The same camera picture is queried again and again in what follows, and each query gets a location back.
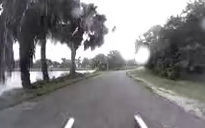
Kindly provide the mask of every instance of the roadside vegetation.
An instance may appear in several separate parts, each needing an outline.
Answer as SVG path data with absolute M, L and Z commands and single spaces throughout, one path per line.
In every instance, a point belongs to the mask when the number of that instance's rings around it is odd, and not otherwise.
M 150 49 L 146 68 L 154 74 L 205 82 L 205 0 L 189 2 L 181 14 L 153 26 L 137 39 L 136 50 L 142 45 Z
M 130 72 L 135 77 L 142 78 L 154 86 L 167 89 L 182 96 L 205 103 L 205 84 L 188 80 L 171 80 L 159 77 L 149 70 L 135 70 Z
M 2 96 L 0 96 L 0 110 L 54 92 L 60 88 L 67 87 L 71 84 L 98 75 L 100 75 L 100 72 L 94 72 L 91 74 L 76 74 L 75 76 L 61 76 L 51 80 L 50 82 L 42 80 L 33 83 L 34 86 L 37 86 L 37 89 L 15 89 L 12 91 L 8 91 L 4 93 Z
M 0 82 L 14 69 L 13 44 L 19 43 L 19 69 L 24 89 L 36 88 L 30 67 L 36 45 L 41 47 L 41 71 L 48 76 L 46 40 L 66 44 L 71 51 L 70 75 L 76 75 L 76 51 L 83 45 L 94 50 L 108 33 L 106 16 L 94 4 L 79 0 L 0 0 Z
M 136 40 L 136 52 L 150 49 L 146 71 L 135 71 L 156 86 L 205 102 L 205 0 L 155 25 Z

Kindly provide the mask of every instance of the tree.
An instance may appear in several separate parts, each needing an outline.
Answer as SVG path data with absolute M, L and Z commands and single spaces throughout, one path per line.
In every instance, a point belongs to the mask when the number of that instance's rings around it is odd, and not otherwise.
M 72 65 L 71 60 L 62 58 L 61 68 L 70 68 Z
M 108 67 L 108 59 L 104 54 L 98 54 L 92 59 L 92 68 L 106 70 Z
M 91 66 L 91 60 L 88 58 L 83 58 L 82 67 L 89 68 Z
M 0 15 L 0 80 L 5 79 L 6 68 L 12 67 L 12 43 L 18 40 L 22 85 L 32 88 L 29 67 L 36 40 L 45 39 L 60 18 L 71 19 L 72 10 L 79 5 L 78 0 L 0 0 L 0 8 L 3 8 Z
M 125 60 L 123 59 L 121 53 L 117 50 L 110 51 L 108 56 L 109 69 L 121 68 L 125 65 Z
M 79 46 L 83 43 L 85 50 L 88 48 L 94 50 L 103 44 L 104 35 L 108 33 L 104 25 L 106 17 L 97 13 L 97 7 L 93 4 L 82 4 L 81 6 L 82 13 L 70 21 L 61 22 L 59 30 L 53 35 L 62 43 L 66 43 L 71 50 L 71 75 L 76 71 L 75 56 Z
M 205 0 L 188 3 L 181 15 L 171 16 L 158 31 L 144 34 L 151 57 L 147 67 L 161 76 L 178 79 L 181 74 L 205 71 Z

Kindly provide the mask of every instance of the tree canopy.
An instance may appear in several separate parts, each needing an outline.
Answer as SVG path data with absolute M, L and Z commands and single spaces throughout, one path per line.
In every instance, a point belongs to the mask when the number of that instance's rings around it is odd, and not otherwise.
M 151 50 L 146 66 L 171 79 L 205 72 L 204 20 L 205 0 L 196 0 L 165 25 L 152 27 L 140 40 Z

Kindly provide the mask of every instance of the distant tree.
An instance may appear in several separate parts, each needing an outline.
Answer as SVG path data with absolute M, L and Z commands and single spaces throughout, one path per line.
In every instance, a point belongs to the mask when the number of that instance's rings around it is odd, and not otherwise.
M 121 53 L 117 50 L 113 50 L 109 52 L 108 62 L 109 62 L 110 69 L 121 68 L 125 65 L 125 60 L 123 59 Z
M 91 60 L 88 59 L 88 58 L 83 58 L 83 61 L 82 61 L 82 67 L 83 68 L 89 68 L 91 66 Z
M 98 68 L 99 70 L 106 70 L 108 66 L 108 59 L 104 54 L 98 54 L 92 59 L 92 68 Z
M 66 59 L 66 58 L 62 58 L 62 63 L 61 63 L 61 68 L 70 68 L 72 65 L 71 60 Z

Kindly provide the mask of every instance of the tree trunk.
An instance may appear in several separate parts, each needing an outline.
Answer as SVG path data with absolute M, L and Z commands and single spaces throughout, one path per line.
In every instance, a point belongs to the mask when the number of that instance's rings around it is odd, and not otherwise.
M 25 89 L 30 89 L 31 87 L 31 82 L 30 82 L 30 73 L 29 73 L 29 66 L 28 66 L 28 61 L 29 58 L 22 58 L 20 59 L 20 72 L 21 72 L 21 81 L 22 81 L 22 86 Z
M 75 58 L 76 58 L 76 49 L 74 47 L 74 44 L 71 44 L 71 61 L 72 65 L 70 68 L 70 75 L 73 75 L 76 73 L 76 63 L 75 63 Z
M 48 65 L 46 60 L 46 39 L 41 40 L 41 71 L 42 71 L 43 80 L 48 81 L 49 76 L 48 76 Z
M 27 45 L 27 41 L 20 41 L 20 72 L 21 72 L 21 81 L 22 81 L 22 86 L 24 89 L 31 89 L 33 88 L 31 86 L 31 81 L 30 81 L 30 73 L 29 73 L 29 67 L 31 63 L 31 46 Z

